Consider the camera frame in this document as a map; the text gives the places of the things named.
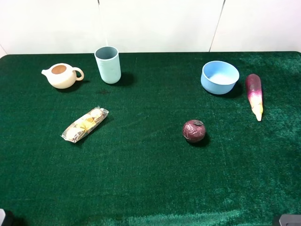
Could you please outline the dark red toy fruit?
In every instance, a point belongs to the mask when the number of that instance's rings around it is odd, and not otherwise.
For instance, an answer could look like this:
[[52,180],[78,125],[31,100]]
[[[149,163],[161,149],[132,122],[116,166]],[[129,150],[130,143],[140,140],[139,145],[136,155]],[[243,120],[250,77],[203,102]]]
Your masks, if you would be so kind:
[[188,142],[197,143],[205,137],[206,128],[200,120],[189,120],[184,124],[182,134]]

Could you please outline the purple toy eggplant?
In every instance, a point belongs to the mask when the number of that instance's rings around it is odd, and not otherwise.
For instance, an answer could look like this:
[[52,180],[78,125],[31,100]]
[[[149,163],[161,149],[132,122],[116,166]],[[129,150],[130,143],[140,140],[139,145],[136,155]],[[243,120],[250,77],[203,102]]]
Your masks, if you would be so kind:
[[250,74],[246,78],[245,85],[252,112],[257,121],[261,121],[263,114],[261,79],[256,74]]

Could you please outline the light blue bowl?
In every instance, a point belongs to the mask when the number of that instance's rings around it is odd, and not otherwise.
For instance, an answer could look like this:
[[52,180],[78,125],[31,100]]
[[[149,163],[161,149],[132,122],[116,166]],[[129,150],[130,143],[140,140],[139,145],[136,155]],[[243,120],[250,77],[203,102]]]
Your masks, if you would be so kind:
[[211,94],[229,93],[239,79],[237,68],[224,61],[211,61],[204,64],[200,82],[202,87]]

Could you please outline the cream ceramic teapot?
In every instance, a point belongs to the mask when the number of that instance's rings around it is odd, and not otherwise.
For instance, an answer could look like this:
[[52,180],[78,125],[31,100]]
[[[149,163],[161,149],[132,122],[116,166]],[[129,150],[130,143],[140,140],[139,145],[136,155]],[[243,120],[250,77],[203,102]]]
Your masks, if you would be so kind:
[[57,89],[67,89],[76,81],[84,79],[84,73],[77,67],[72,67],[65,63],[58,63],[51,66],[49,69],[42,70],[49,84]]

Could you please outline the dark device bottom left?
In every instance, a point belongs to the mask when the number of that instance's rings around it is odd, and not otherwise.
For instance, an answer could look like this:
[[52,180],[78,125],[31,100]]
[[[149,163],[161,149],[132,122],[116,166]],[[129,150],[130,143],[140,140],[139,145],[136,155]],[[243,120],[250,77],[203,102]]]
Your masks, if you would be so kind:
[[9,210],[0,209],[0,226],[12,226],[14,215]]

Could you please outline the light blue tall cup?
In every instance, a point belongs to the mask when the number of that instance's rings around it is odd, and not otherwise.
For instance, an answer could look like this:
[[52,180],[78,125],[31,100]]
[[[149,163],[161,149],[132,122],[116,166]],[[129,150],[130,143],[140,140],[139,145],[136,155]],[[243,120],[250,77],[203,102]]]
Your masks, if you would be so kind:
[[101,79],[107,84],[117,83],[121,78],[119,51],[112,46],[104,46],[94,53]]

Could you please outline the grey device bottom right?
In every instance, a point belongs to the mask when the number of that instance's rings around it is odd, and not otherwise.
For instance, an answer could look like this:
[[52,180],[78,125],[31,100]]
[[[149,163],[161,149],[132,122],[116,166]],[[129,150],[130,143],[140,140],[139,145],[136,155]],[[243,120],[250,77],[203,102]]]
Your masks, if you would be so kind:
[[282,214],[274,217],[273,226],[301,226],[301,214]]

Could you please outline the clear wrapped snack pack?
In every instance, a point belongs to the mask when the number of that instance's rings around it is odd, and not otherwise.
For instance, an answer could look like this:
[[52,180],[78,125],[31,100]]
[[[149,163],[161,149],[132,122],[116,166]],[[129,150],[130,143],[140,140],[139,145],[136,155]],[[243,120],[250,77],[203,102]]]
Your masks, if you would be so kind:
[[95,107],[78,118],[62,133],[61,137],[69,142],[77,143],[93,131],[108,115],[109,111]]

